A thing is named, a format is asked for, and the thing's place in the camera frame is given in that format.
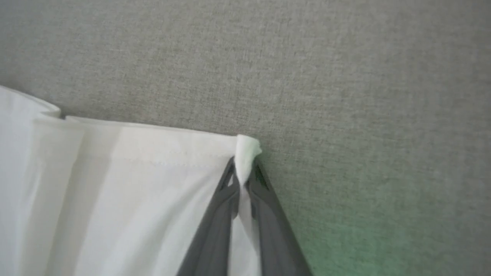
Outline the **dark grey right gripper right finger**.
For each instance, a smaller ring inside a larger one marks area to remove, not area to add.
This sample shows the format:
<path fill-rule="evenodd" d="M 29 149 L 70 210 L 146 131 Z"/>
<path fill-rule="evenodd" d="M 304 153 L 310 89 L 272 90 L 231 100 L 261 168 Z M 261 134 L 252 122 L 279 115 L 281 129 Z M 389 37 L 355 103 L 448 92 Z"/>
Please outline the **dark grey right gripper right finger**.
<path fill-rule="evenodd" d="M 253 233 L 258 239 L 262 276 L 312 276 L 272 184 L 259 161 L 253 162 L 246 189 Z"/>

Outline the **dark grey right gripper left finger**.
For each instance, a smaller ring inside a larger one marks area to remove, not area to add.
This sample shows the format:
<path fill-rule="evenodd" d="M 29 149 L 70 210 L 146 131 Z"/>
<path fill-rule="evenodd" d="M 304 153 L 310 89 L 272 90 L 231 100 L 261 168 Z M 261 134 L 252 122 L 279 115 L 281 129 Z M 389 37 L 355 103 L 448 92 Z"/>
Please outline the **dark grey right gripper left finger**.
<path fill-rule="evenodd" d="M 228 275 L 232 222 L 238 215 L 239 201 L 240 183 L 234 158 L 231 158 L 181 263 L 178 276 Z"/>

